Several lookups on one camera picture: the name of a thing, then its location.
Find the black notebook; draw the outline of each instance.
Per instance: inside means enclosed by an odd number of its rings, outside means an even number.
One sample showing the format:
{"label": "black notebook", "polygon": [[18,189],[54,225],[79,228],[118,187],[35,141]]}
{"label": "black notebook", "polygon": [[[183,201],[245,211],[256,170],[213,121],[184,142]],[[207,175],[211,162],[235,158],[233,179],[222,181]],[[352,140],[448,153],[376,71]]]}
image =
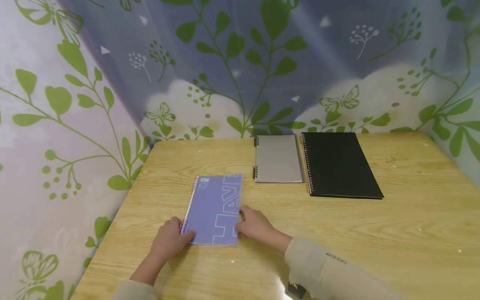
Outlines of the black notebook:
{"label": "black notebook", "polygon": [[382,199],[353,132],[303,132],[310,196]]}

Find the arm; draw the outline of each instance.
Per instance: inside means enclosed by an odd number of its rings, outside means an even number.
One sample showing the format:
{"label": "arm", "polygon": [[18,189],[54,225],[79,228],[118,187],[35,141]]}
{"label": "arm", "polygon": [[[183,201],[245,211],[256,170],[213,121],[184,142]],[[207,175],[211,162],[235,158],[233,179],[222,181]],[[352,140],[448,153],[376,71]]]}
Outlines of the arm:
{"label": "arm", "polygon": [[167,261],[179,253],[195,236],[194,231],[180,234],[181,221],[173,217],[160,227],[149,254],[140,263],[130,280],[120,282],[111,300],[158,300],[160,293],[153,287]]}
{"label": "arm", "polygon": [[382,281],[305,238],[276,230],[260,212],[242,206],[237,231],[274,248],[290,266],[289,280],[322,300],[399,300]]}

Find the hand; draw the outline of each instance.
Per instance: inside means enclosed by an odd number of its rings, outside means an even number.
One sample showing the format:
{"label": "hand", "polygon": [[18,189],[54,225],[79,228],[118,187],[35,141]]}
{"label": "hand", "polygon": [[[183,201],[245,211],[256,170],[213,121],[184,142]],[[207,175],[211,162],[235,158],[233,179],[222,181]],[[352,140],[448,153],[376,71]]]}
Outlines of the hand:
{"label": "hand", "polygon": [[176,216],[165,222],[158,229],[150,249],[150,254],[168,260],[179,253],[195,236],[195,231],[193,230],[180,234],[180,227],[181,221]]}
{"label": "hand", "polygon": [[249,238],[258,240],[275,248],[278,253],[285,255],[292,237],[276,230],[267,217],[259,210],[254,210],[246,205],[240,206],[242,220],[235,226],[238,232]]}

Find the spiral notebook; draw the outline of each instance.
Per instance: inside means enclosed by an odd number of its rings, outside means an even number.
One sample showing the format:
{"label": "spiral notebook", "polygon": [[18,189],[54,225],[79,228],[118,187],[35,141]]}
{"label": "spiral notebook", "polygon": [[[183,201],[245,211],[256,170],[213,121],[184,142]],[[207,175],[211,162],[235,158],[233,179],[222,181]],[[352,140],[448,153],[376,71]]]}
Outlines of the spiral notebook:
{"label": "spiral notebook", "polygon": [[259,135],[254,145],[255,182],[303,182],[295,135]]}
{"label": "spiral notebook", "polygon": [[195,230],[191,244],[236,245],[241,174],[198,176],[180,232]]}
{"label": "spiral notebook", "polygon": [[310,196],[382,199],[353,132],[301,134]]}

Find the purple notebook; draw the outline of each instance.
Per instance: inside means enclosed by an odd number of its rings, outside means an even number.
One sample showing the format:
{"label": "purple notebook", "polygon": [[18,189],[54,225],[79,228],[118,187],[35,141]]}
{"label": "purple notebook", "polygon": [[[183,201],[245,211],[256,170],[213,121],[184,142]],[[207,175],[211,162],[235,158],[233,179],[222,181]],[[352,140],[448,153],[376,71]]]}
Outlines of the purple notebook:
{"label": "purple notebook", "polygon": [[198,176],[181,232],[195,230],[191,244],[236,245],[241,174]]}

